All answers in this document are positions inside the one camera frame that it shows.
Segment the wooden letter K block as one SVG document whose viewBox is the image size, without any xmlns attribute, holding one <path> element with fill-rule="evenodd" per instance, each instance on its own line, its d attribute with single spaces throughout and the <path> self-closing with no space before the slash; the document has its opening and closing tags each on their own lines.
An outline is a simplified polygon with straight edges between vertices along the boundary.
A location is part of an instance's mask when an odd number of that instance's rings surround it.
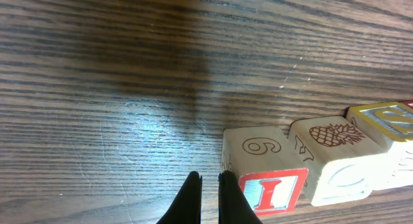
<svg viewBox="0 0 413 224">
<path fill-rule="evenodd" d="M 288 140 L 308 168 L 303 191 L 315 207 L 364 199 L 390 172 L 387 150 L 342 116 L 297 120 Z"/>
</svg>

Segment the red letter I block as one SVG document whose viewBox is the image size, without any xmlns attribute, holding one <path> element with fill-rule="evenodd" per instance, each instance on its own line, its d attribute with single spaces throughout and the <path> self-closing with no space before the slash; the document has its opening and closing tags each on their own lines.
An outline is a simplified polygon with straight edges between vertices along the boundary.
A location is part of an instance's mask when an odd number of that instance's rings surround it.
<svg viewBox="0 0 413 224">
<path fill-rule="evenodd" d="M 225 129 L 221 168 L 235 174 L 257 216 L 293 211 L 308 176 L 308 168 L 276 126 Z"/>
</svg>

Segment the wooden ladybug block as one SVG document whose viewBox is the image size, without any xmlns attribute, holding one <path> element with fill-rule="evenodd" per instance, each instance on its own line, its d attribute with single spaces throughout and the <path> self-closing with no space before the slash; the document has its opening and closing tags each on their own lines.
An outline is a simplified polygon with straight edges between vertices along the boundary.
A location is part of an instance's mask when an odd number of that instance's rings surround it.
<svg viewBox="0 0 413 224">
<path fill-rule="evenodd" d="M 346 118 L 387 151 L 374 190 L 411 185 L 412 108 L 397 101 L 360 105 L 350 107 Z"/>
</svg>

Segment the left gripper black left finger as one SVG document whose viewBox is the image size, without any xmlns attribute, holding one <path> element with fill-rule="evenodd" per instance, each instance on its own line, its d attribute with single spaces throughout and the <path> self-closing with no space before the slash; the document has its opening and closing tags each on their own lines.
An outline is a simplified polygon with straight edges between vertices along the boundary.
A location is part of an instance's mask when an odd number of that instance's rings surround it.
<svg viewBox="0 0 413 224">
<path fill-rule="evenodd" d="M 157 224 L 200 224 L 203 178 L 192 171 Z"/>
</svg>

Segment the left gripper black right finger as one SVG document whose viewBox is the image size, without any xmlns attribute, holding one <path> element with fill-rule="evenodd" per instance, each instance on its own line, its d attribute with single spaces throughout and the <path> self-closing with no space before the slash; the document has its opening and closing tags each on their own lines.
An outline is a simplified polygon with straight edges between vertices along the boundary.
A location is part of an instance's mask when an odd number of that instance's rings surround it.
<svg viewBox="0 0 413 224">
<path fill-rule="evenodd" d="M 262 224 L 229 170 L 219 175 L 219 224 Z"/>
</svg>

